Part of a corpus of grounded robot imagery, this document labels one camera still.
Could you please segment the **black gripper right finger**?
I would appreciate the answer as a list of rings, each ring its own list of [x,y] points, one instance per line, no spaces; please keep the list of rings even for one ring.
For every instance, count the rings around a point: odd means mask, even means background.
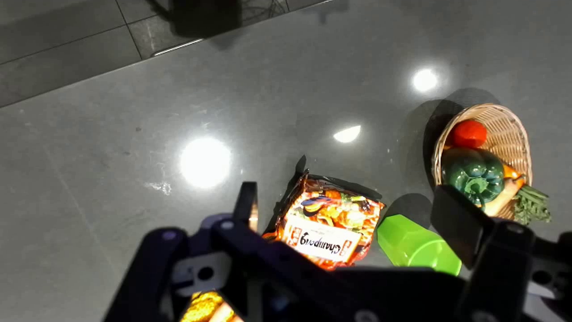
[[[462,263],[473,270],[496,222],[455,186],[439,186],[431,224]]]

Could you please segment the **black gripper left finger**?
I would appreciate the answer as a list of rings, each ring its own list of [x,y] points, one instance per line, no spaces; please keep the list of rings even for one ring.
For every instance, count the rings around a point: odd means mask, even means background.
[[[256,182],[244,182],[235,204],[233,218],[246,229],[258,229],[258,184]]]

